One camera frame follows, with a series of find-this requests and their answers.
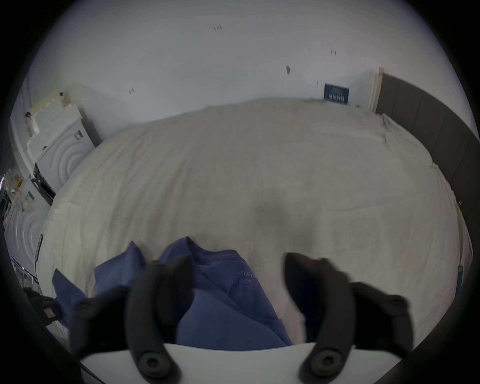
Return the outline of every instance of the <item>bed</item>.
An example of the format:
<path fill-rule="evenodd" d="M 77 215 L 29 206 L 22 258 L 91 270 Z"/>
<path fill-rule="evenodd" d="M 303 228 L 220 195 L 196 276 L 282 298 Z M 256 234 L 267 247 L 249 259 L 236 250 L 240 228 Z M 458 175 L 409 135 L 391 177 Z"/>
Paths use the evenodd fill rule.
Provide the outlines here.
<path fill-rule="evenodd" d="M 480 221 L 479 143 L 443 104 L 384 73 L 372 108 L 259 99 L 109 139 L 45 221 L 43 294 L 55 296 L 57 268 L 93 296 L 94 267 L 130 241 L 153 260 L 190 236 L 240 253 L 294 343 L 304 334 L 284 252 L 328 257 L 352 280 L 406 296 L 417 345 L 452 303 L 458 266 L 467 271 L 479 251 L 468 237 Z"/>

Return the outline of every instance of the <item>blue t-shirt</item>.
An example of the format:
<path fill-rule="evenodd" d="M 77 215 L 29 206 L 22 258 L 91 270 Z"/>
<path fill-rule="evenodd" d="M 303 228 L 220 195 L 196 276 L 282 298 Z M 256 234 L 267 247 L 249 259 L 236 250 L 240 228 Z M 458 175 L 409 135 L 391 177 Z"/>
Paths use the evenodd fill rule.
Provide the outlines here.
<path fill-rule="evenodd" d="M 221 350 L 270 349 L 291 345 L 260 283 L 245 260 L 233 250 L 209 252 L 186 237 L 165 249 L 159 261 L 190 256 L 194 289 L 190 308 L 177 327 L 176 344 Z M 94 269 L 96 294 L 130 286 L 145 267 L 140 249 L 128 249 Z M 52 279 L 61 323 L 70 328 L 75 304 L 85 295 L 55 270 Z"/>
<path fill-rule="evenodd" d="M 177 327 L 177 344 L 222 350 L 291 345 L 260 283 L 236 251 L 209 252 L 186 237 L 171 244 L 159 261 L 185 255 L 193 260 L 195 288 Z"/>

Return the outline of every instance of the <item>white appliance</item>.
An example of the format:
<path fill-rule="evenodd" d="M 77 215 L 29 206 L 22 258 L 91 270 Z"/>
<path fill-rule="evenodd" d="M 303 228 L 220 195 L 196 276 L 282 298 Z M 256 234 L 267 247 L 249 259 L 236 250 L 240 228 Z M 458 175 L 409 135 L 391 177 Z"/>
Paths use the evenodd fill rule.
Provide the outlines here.
<path fill-rule="evenodd" d="M 44 148 L 36 165 L 52 190 L 58 193 L 73 170 L 93 149 L 82 122 L 77 120 Z"/>
<path fill-rule="evenodd" d="M 41 177 L 58 193 L 73 170 L 94 149 L 75 104 L 63 104 L 58 90 L 31 110 L 27 151 Z"/>
<path fill-rule="evenodd" d="M 19 201 L 11 204 L 6 216 L 5 242 L 10 257 L 36 276 L 36 247 L 50 205 L 28 179 L 23 181 L 19 192 Z"/>

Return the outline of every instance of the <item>white wall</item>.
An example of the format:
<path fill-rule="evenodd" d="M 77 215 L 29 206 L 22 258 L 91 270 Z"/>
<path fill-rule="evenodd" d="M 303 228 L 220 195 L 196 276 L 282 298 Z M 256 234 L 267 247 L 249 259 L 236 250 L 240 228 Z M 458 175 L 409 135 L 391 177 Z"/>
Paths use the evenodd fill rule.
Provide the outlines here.
<path fill-rule="evenodd" d="M 27 80 L 33 104 L 68 91 L 105 139 L 208 105 L 323 97 L 324 83 L 368 108 L 379 67 L 475 127 L 442 48 L 397 1 L 83 1 L 50 32 Z"/>

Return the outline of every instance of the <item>screw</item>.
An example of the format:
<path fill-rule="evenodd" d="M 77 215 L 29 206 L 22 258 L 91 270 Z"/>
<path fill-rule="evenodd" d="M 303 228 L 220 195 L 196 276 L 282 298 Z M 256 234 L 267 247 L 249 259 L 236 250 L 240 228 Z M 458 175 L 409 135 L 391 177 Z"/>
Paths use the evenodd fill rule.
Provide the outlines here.
<path fill-rule="evenodd" d="M 340 353 L 333 349 L 324 349 L 310 361 L 310 369 L 317 376 L 331 376 L 337 373 L 343 365 Z"/>
<path fill-rule="evenodd" d="M 147 352 L 138 360 L 139 369 L 150 377 L 164 377 L 170 372 L 170 361 L 160 353 Z"/>

